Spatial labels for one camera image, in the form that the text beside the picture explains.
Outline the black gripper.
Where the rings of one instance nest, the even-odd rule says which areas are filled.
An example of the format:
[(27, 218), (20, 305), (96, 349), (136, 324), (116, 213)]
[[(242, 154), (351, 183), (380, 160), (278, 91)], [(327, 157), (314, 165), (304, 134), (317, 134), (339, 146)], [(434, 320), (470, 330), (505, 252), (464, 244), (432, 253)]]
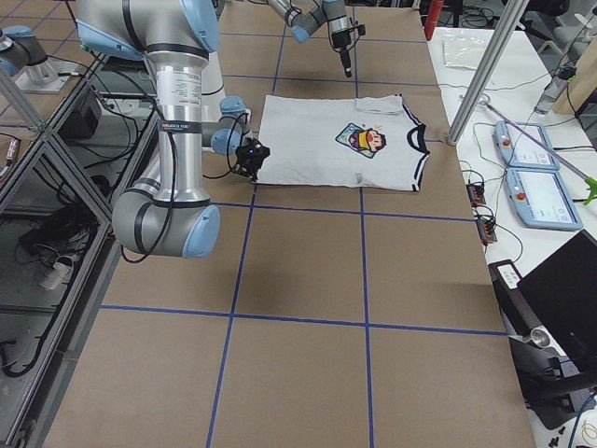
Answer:
[(330, 32), (331, 45), (334, 50), (340, 51), (340, 61), (343, 67), (343, 72), (346, 77), (352, 77), (352, 62), (348, 48), (351, 45), (351, 33), (348, 29), (331, 31)]
[(258, 181), (257, 173), (270, 154), (271, 150), (256, 138), (248, 138), (244, 145), (235, 150), (237, 160), (234, 165), (234, 173), (250, 177), (250, 180), (256, 183)]

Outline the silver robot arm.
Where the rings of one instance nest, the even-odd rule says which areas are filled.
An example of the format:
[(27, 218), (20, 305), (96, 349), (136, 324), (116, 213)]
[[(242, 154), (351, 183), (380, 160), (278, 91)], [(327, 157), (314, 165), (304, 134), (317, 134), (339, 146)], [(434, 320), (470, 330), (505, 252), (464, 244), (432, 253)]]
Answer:
[(82, 1), (77, 31), (83, 45), (107, 56), (143, 62), (156, 95), (159, 147), (150, 165), (118, 197), (112, 227), (123, 250), (203, 258), (221, 222), (203, 185), (206, 147), (236, 160), (229, 171), (257, 181), (270, 150), (253, 137), (242, 98), (219, 103), (204, 123), (202, 72), (219, 48), (218, 19), (209, 1)]
[(292, 36), (299, 43), (306, 42), (322, 26), (327, 27), (331, 48), (340, 55), (340, 62), (344, 75), (353, 75), (349, 47), (352, 45), (352, 28), (343, 1), (320, 1), (304, 12), (292, 1), (267, 1), (271, 7), (290, 28)]

